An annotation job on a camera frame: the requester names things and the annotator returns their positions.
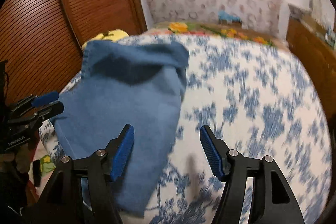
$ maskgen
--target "wooden dresser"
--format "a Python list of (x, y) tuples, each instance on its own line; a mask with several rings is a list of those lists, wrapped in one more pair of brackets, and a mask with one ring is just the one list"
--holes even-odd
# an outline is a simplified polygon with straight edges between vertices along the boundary
[(336, 116), (336, 53), (294, 19), (289, 21), (287, 41), (312, 79), (329, 121)]

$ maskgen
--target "metal screw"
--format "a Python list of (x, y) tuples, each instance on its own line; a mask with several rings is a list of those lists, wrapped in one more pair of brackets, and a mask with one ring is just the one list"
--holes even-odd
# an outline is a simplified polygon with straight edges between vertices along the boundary
[(70, 157), (69, 157), (69, 156), (64, 156), (64, 157), (61, 159), (61, 161), (62, 161), (63, 163), (67, 163), (69, 160), (70, 160)]
[(265, 160), (267, 162), (272, 162), (273, 161), (273, 158), (271, 156), (265, 156)]
[(238, 155), (238, 151), (237, 150), (234, 150), (234, 149), (231, 149), (229, 150), (229, 154), (232, 156), (232, 157), (235, 157)]
[(105, 155), (105, 150), (104, 149), (99, 149), (96, 152), (97, 156), (104, 156)]

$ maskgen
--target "wooden furniture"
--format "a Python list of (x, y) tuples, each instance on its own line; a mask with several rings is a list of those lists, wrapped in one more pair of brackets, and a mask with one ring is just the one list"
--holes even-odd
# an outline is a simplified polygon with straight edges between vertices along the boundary
[(80, 46), (113, 29), (146, 30), (140, 0), (6, 0), (0, 60), (9, 60), (7, 102), (60, 91), (81, 68)]
[(336, 115), (336, 53), (299, 21), (290, 19), (289, 49), (306, 68), (320, 97), (327, 120)]

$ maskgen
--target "bed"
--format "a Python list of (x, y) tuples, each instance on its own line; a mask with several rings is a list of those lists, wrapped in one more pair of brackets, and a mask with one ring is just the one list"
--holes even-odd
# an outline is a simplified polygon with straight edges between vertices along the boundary
[[(124, 223), (211, 223), (224, 184), (211, 173), (199, 141), (208, 124), (243, 155), (276, 160), (298, 200), (305, 223), (324, 209), (331, 181), (325, 114), (301, 62), (286, 50), (210, 35), (155, 34), (119, 40), (126, 45), (176, 39), (189, 50), (187, 91), (176, 141), (145, 217), (123, 213)], [(80, 72), (62, 92), (75, 88)], [(52, 160), (64, 152), (52, 124), (39, 135)], [(240, 223), (247, 223), (253, 180), (248, 179)]]

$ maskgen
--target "blue object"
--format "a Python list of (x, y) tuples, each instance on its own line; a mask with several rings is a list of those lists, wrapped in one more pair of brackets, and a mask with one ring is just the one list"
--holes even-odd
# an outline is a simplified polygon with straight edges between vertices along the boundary
[(57, 91), (52, 91), (42, 96), (36, 97), (32, 102), (31, 106), (40, 107), (57, 101), (59, 98), (59, 93)]
[(60, 95), (64, 112), (52, 122), (65, 154), (73, 159), (105, 147), (125, 124), (134, 127), (125, 176), (113, 183), (115, 202), (122, 209), (144, 215), (167, 163), (188, 59), (188, 51), (175, 41), (145, 46), (92, 41), (84, 52), (81, 81)]
[(220, 181), (222, 181), (222, 179), (225, 177), (225, 174), (223, 172), (222, 158), (217, 152), (204, 126), (202, 126), (199, 131), (199, 138), (201, 140), (203, 150), (205, 152), (213, 175), (217, 177)]
[(218, 18), (219, 20), (226, 20), (226, 21), (238, 21), (238, 22), (242, 21), (240, 17), (232, 16), (227, 12), (225, 12), (224, 10), (220, 10), (218, 12)]
[(125, 168), (128, 156), (133, 147), (133, 144), (134, 144), (134, 128), (130, 126), (112, 161), (112, 170), (110, 173), (110, 177), (113, 182), (116, 181), (121, 176)]

